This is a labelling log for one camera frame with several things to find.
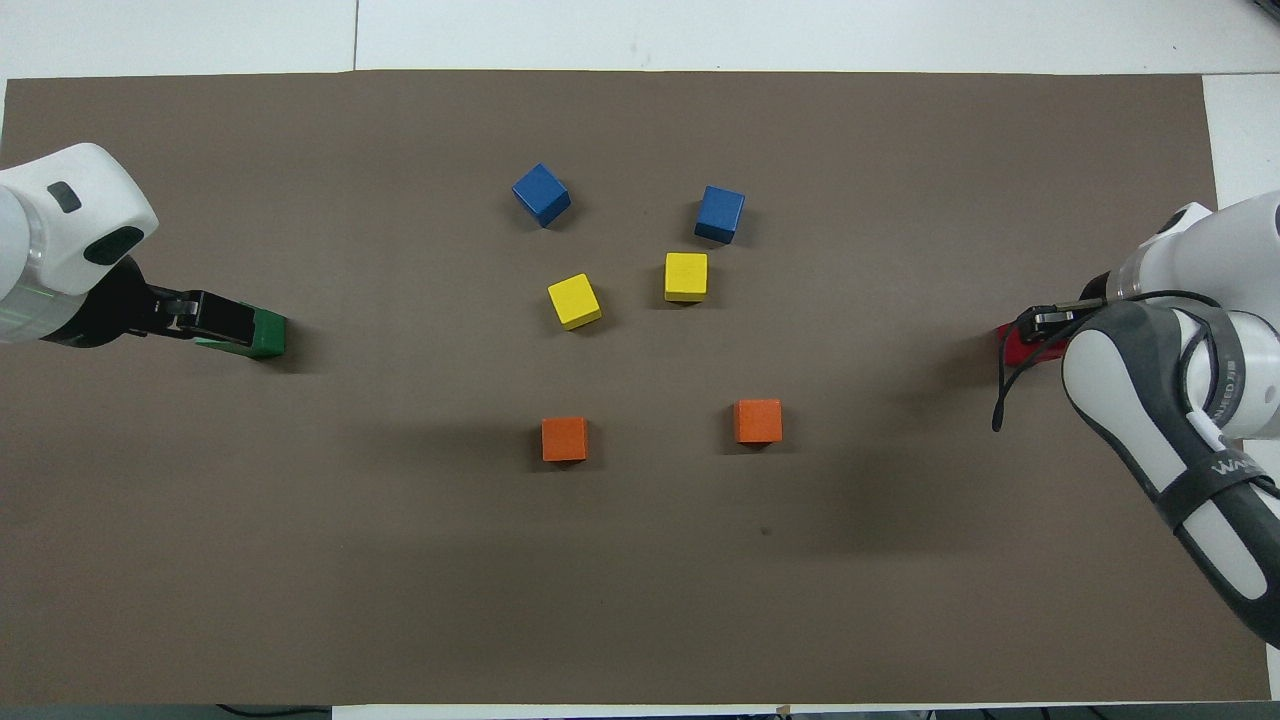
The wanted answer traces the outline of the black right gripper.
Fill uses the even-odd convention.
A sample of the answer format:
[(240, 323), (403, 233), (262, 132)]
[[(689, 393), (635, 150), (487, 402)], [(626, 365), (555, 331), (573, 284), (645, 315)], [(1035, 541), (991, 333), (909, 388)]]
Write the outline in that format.
[(1043, 343), (1069, 322), (1096, 313), (1111, 302), (1110, 272), (1101, 273), (1084, 286), (1084, 300), (1039, 306), (1039, 311), (1024, 311), (1018, 318), (1018, 340), (1024, 345)]

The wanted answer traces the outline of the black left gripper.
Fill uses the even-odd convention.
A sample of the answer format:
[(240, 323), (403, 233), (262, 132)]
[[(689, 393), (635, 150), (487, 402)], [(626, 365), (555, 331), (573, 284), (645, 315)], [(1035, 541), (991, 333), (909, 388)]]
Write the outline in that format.
[(195, 337), (248, 347), (253, 342), (255, 310), (204, 290), (188, 291), (184, 299), (161, 299), (145, 281), (138, 263), (124, 256), (49, 341), (95, 348), (125, 333)]

